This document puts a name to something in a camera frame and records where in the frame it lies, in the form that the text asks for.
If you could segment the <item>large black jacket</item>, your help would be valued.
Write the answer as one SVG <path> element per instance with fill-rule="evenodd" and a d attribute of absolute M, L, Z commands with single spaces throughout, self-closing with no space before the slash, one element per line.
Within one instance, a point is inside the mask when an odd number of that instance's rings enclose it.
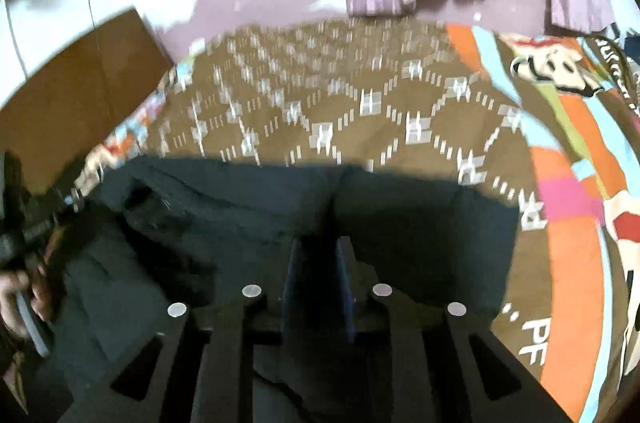
<path fill-rule="evenodd" d="M 134 159 L 104 178 L 52 254 L 55 343 L 24 373 L 29 412 L 58 420 L 169 305 L 229 302 L 288 271 L 288 346 L 270 363 L 300 417 L 385 422 L 390 349 L 383 336 L 350 339 L 341 240 L 416 302 L 460 302 L 491 321 L 517 232 L 517 209 L 452 180 Z"/>

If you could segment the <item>brown wooden headboard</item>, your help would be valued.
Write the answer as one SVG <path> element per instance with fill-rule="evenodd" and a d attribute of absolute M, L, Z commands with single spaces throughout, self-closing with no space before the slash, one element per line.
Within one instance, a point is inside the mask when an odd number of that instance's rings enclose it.
<path fill-rule="evenodd" d="M 68 45 L 1 108 L 1 150 L 46 191 L 65 166 L 110 135 L 171 67 L 136 10 Z"/>

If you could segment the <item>colourful patterned bed cover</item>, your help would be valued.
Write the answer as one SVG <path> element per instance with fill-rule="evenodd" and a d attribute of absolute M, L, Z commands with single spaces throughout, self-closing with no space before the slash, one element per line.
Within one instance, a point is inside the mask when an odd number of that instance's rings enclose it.
<path fill-rule="evenodd" d="M 88 154 L 352 163 L 444 177 L 518 209 L 499 339 L 576 422 L 639 362 L 639 96 L 600 35 L 416 19 L 250 26 L 169 70 Z"/>

